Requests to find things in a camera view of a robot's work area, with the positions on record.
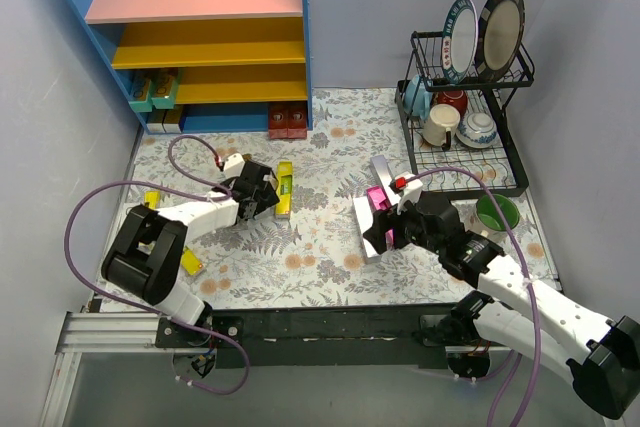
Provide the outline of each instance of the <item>dish rack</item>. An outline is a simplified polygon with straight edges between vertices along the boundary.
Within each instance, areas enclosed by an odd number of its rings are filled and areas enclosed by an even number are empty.
[[[470,170],[489,186],[491,191],[507,197],[518,197],[529,186],[529,179],[520,160],[507,122],[507,106],[520,87],[533,83],[535,66],[531,56],[520,45],[509,72],[497,82],[483,82],[474,66],[459,84],[450,84],[444,76],[440,60],[442,32],[414,32],[411,34],[411,58],[404,80],[398,81],[396,104],[414,174],[437,167],[458,167]],[[449,151],[428,145],[422,138],[420,119],[408,116],[404,111],[404,94],[412,72],[420,75],[420,83],[428,92],[464,90],[469,98],[467,112],[485,112],[493,118],[498,138],[492,147],[471,149],[452,140]],[[450,200],[477,199],[483,194],[469,177],[456,172],[443,172],[425,179],[427,190],[442,191]]]

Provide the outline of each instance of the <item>table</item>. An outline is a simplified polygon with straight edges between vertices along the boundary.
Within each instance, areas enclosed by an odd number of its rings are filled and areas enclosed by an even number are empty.
[[[197,239],[189,247],[206,268],[180,278],[214,309],[301,306],[393,305],[457,302],[471,288],[446,273],[435,255],[409,246],[387,252],[381,262],[365,264],[352,198],[375,185],[370,159],[382,154],[394,175],[409,171],[409,161],[394,89],[315,89],[314,129],[307,140],[270,141],[265,133],[207,134],[222,156],[250,153],[277,166],[294,165],[290,221],[266,216]],[[133,179],[162,183],[187,192],[208,188],[176,172],[167,161],[174,136],[145,135],[135,157]],[[178,162],[195,175],[222,180],[211,155],[194,141],[176,149]],[[130,189],[127,203],[139,203],[142,189]],[[183,202],[168,196],[162,206]],[[559,288],[535,207],[528,195],[514,199],[521,213],[515,229],[532,275]],[[474,201],[456,202],[466,218]],[[506,244],[511,255],[515,251]],[[107,284],[107,290],[131,298]],[[105,299],[102,311],[127,311]]]

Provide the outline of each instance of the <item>yellow shelf board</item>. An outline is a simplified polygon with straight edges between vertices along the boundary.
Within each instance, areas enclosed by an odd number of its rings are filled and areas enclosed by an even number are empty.
[[[278,100],[307,100],[304,64],[187,68],[176,103]]]
[[[300,17],[128,24],[114,69],[305,63]]]

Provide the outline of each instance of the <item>teal box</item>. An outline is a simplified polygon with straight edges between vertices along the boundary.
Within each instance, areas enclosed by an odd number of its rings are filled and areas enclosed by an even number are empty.
[[[149,72],[137,70],[131,85],[131,100],[129,106],[134,112],[151,112],[153,102],[151,93],[154,90],[153,78]]]
[[[151,100],[156,109],[173,109],[184,69],[160,69]]]

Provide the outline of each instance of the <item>red box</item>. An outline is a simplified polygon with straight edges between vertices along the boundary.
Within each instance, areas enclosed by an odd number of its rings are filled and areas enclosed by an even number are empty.
[[[287,139],[289,138],[288,106],[284,102],[272,102],[269,104],[269,138]]]
[[[292,102],[289,107],[289,139],[307,138],[307,103]]]

